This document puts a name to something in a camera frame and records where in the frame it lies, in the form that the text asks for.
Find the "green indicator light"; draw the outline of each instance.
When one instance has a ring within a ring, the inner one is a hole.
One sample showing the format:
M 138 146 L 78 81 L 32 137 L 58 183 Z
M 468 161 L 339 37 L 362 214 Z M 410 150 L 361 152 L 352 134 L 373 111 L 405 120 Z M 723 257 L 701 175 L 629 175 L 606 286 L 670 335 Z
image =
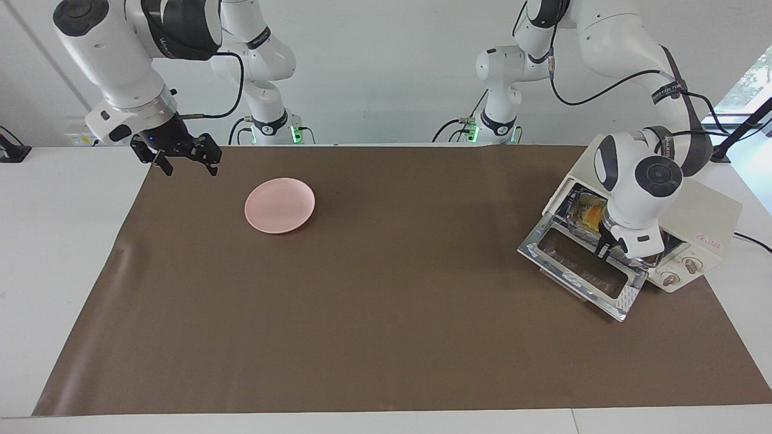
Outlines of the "green indicator light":
M 480 134 L 480 127 L 475 127 L 475 132 L 471 136 L 469 136 L 469 142 L 471 143 L 477 143 L 477 137 Z
M 294 125 L 292 126 L 292 135 L 293 135 L 295 144 L 298 144 L 301 141 L 303 141 L 303 136 L 300 134 L 300 131 Z

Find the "oven knob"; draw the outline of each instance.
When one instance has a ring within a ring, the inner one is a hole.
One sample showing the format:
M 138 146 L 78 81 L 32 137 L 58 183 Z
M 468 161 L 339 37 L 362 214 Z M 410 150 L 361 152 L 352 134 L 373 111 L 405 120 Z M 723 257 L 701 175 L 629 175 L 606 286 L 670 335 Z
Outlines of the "oven knob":
M 699 259 L 686 258 L 683 260 L 683 266 L 686 268 L 686 271 L 692 275 L 703 271 L 703 263 Z
M 671 287 L 673 285 L 676 285 L 680 281 L 681 281 L 681 278 L 678 277 L 677 274 L 673 274 L 673 273 L 662 274 L 662 285 L 665 287 Z

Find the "label sticker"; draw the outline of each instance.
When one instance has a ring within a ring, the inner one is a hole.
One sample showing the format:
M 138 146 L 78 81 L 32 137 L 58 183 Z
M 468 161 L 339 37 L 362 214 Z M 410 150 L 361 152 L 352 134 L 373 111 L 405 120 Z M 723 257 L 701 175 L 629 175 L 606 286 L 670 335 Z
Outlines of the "label sticker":
M 712 238 L 708 237 L 705 234 L 698 233 L 697 234 L 697 239 L 699 241 L 701 241 L 701 242 L 704 242 L 706 245 L 713 247 L 714 249 L 718 250 L 719 252 L 723 251 L 723 245 L 720 242 L 716 241 L 715 239 L 712 239 Z

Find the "white table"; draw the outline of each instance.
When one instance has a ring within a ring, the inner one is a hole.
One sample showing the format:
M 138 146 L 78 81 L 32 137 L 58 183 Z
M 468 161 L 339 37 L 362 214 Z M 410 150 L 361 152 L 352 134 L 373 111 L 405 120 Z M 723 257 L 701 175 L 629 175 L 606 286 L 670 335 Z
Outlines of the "white table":
M 30 419 L 146 173 L 127 147 L 36 148 L 0 165 L 0 415 L 11 418 L 0 433 L 772 432 L 772 405 Z M 698 179 L 744 204 L 739 232 L 772 243 L 772 216 L 734 169 L 711 164 Z M 708 280 L 772 384 L 772 256 L 731 248 Z

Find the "black stand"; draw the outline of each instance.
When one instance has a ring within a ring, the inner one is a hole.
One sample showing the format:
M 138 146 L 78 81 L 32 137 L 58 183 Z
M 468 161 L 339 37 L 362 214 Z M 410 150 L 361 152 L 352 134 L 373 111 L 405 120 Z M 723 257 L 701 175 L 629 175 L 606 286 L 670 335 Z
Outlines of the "black stand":
M 753 127 L 760 123 L 770 112 L 772 112 L 772 98 L 759 107 L 756 113 L 750 115 L 748 120 L 743 122 L 722 144 L 713 147 L 713 157 L 710 160 L 714 163 L 731 163 L 732 161 L 726 156 L 729 149 L 743 138 L 745 133 L 753 130 Z
M 0 163 L 21 163 L 31 150 L 29 146 L 16 146 L 0 134 Z

